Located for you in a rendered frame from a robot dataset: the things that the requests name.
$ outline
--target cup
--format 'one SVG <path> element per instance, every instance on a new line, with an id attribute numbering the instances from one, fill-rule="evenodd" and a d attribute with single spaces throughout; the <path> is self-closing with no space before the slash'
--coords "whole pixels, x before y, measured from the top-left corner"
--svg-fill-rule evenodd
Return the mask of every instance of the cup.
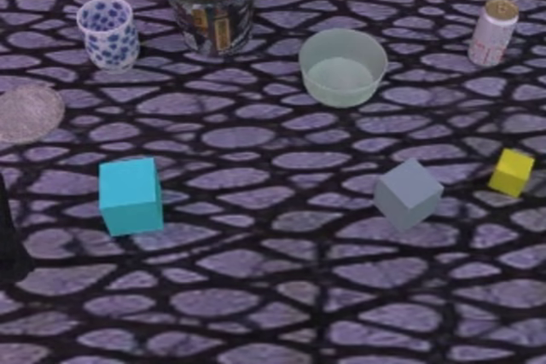
<path id="1" fill-rule="evenodd" d="M 329 29 L 308 38 L 299 51 L 304 86 L 330 107 L 354 107 L 366 102 L 385 75 L 388 58 L 370 35 L 349 29 Z"/>
<path id="2" fill-rule="evenodd" d="M 140 53 L 132 7 L 125 0 L 89 0 L 76 16 L 93 63 L 109 72 L 130 70 Z"/>

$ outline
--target black object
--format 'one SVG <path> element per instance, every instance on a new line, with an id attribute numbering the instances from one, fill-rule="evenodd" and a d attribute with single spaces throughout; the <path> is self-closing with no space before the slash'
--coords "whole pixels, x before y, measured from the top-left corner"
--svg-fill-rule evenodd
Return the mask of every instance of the black object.
<path id="1" fill-rule="evenodd" d="M 17 283 L 35 269 L 15 229 L 6 185 L 0 174 L 0 286 Z"/>

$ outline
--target white soda can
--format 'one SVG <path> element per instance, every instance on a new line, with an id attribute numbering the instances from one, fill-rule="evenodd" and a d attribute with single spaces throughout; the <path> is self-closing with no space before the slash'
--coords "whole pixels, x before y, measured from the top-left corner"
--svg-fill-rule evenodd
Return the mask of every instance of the white soda can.
<path id="1" fill-rule="evenodd" d="M 470 42 L 468 58 L 478 66 L 491 67 L 501 62 L 515 25 L 519 10 L 510 0 L 489 0 L 481 10 Z"/>

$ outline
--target round gray disc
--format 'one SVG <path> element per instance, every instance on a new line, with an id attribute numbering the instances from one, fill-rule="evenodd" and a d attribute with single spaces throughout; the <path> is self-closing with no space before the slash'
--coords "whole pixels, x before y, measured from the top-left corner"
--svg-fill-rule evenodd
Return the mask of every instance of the round gray disc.
<path id="1" fill-rule="evenodd" d="M 37 84 L 0 95 L 0 142 L 27 144 L 57 128 L 65 105 L 56 91 Z"/>

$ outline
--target cup rim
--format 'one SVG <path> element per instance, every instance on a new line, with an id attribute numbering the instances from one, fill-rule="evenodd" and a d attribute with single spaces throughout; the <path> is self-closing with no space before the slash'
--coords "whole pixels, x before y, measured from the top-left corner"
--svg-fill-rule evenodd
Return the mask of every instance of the cup rim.
<path id="1" fill-rule="evenodd" d="M 127 14 L 127 20 L 124 23 L 122 23 L 121 25 L 119 25 L 117 27 L 114 27 L 113 29 L 108 29 L 108 30 L 103 30 L 103 31 L 90 30 L 90 29 L 84 27 L 83 25 L 81 25 L 79 23 L 79 20 L 82 17 L 83 12 L 85 11 L 85 7 L 89 6 L 91 3 L 96 3 L 96 2 L 100 2 L 100 1 L 119 2 L 122 5 L 126 6 L 127 9 L 129 10 L 129 13 Z M 78 9 L 78 12 L 76 13 L 76 24 L 78 25 L 79 30 L 81 30 L 82 32 L 85 32 L 85 33 L 93 33 L 93 34 L 96 34 L 96 35 L 99 35 L 99 36 L 106 36 L 107 34 L 112 34 L 112 33 L 116 32 L 116 31 L 118 31 L 120 29 L 120 27 L 124 27 L 125 25 L 128 25 L 131 22 L 131 20 L 133 20 L 133 8 L 129 4 L 129 2 L 127 2 L 126 0 L 88 0 L 87 2 L 85 2 L 84 4 L 82 4 L 80 6 L 80 8 Z"/>
<path id="2" fill-rule="evenodd" d="M 303 54 L 303 50 L 304 50 L 304 47 L 305 45 L 307 44 L 307 42 L 309 42 L 310 40 L 312 40 L 313 38 L 317 38 L 317 37 L 321 37 L 322 35 L 324 34 L 327 34 L 329 32 L 345 32 L 345 33 L 350 33 L 351 35 L 358 35 L 360 37 L 363 37 L 363 38 L 367 38 L 369 40 L 372 41 L 372 43 L 377 46 L 377 48 L 380 50 L 381 52 L 381 56 L 383 57 L 383 61 L 384 61 L 384 64 L 383 64 L 383 68 L 381 70 L 381 74 L 377 77 L 377 79 L 375 79 L 373 82 L 369 83 L 367 86 L 365 87 L 359 87 L 359 88 L 356 88 L 356 89 L 350 89 L 350 90 L 336 90 L 336 89 L 331 89 L 329 87 L 326 87 L 325 85 L 322 85 L 322 84 L 319 84 L 317 81 L 313 80 L 312 78 L 310 78 L 307 73 L 302 70 L 302 54 Z M 386 50 L 385 48 L 383 47 L 383 45 L 381 43 L 379 43 L 379 41 L 372 35 L 366 33 L 366 32 L 360 32 L 358 30 L 352 30 L 352 29 L 345 29 L 345 28 L 342 28 L 342 27 L 334 27 L 334 28 L 331 28 L 331 29 L 326 29 L 326 30 L 322 30 L 318 33 L 315 33 L 313 34 L 312 36 L 308 37 L 304 43 L 302 44 L 301 48 L 299 49 L 299 53 L 298 53 L 298 63 L 299 63 L 299 70 L 301 72 L 301 75 L 302 77 L 304 78 L 304 80 L 306 82 L 309 82 L 309 83 L 312 83 L 313 85 L 323 89 L 323 90 L 326 90 L 327 92 L 334 92 L 334 93 L 347 93 L 347 94 L 351 94 L 351 93 L 355 93 L 355 92 L 358 92 L 358 91 L 362 91 L 362 90 L 369 90 L 370 88 L 374 88 L 376 89 L 377 86 L 379 85 L 379 83 L 382 81 L 383 77 L 385 77 L 385 74 L 386 74 L 386 71 L 389 67 L 389 57 L 388 57 L 388 54 L 386 53 Z"/>

